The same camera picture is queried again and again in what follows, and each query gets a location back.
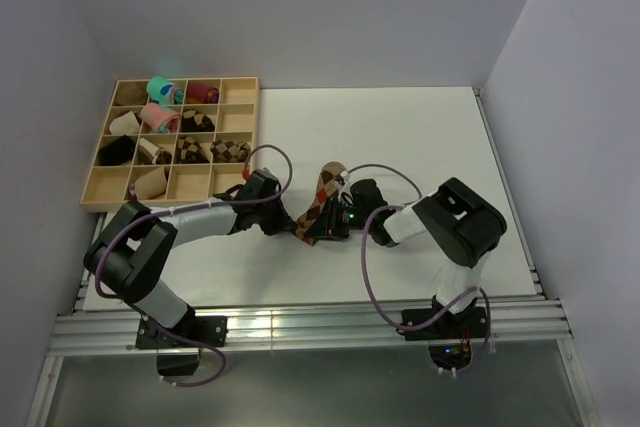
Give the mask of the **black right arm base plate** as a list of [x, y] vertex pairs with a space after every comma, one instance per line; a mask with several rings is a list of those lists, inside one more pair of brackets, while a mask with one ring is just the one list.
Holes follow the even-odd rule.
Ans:
[[[406, 309], [401, 312], [402, 326], [417, 326], [429, 321], [437, 313], [436, 308]], [[490, 322], [485, 307], [473, 303], [462, 313], [445, 313], [426, 328], [415, 331], [397, 329], [407, 341], [471, 340], [484, 338]]]

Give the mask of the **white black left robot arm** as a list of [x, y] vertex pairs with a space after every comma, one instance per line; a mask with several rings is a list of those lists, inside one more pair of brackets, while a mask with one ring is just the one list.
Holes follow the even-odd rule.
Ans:
[[267, 236], [291, 233], [296, 225], [281, 195], [279, 180], [257, 169], [245, 183], [202, 203], [153, 211], [131, 201], [87, 250], [84, 266], [99, 288], [137, 311], [170, 345], [202, 346], [215, 331], [201, 327], [194, 308], [161, 280], [172, 249], [255, 225]]

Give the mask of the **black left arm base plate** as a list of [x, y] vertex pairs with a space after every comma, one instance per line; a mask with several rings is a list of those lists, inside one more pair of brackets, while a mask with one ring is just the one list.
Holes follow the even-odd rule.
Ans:
[[[213, 347], [223, 347], [226, 342], [226, 334], [227, 318], [225, 316], [196, 316], [191, 331], [180, 333], [180, 336]], [[135, 341], [137, 350], [163, 350], [186, 347], [189, 347], [189, 344], [161, 333], [152, 322], [144, 319], [140, 320]]]

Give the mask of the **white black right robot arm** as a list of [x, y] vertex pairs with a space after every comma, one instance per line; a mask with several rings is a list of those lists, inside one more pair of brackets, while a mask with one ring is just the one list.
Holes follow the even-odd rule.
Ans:
[[448, 259], [432, 298], [431, 316], [422, 324], [446, 337], [457, 335], [480, 311], [476, 307], [482, 269], [506, 233], [503, 215], [461, 180], [402, 207], [391, 207], [372, 179], [355, 182], [329, 200], [309, 236], [342, 241], [353, 231], [392, 248], [428, 234]]

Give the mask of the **beige orange argyle sock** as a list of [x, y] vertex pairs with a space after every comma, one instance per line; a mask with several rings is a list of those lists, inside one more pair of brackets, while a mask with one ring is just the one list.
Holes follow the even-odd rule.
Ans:
[[320, 171], [311, 205], [295, 221], [294, 235], [314, 246], [320, 240], [342, 240], [346, 231], [341, 226], [343, 208], [338, 199], [335, 178], [346, 169], [337, 161], [325, 164]]

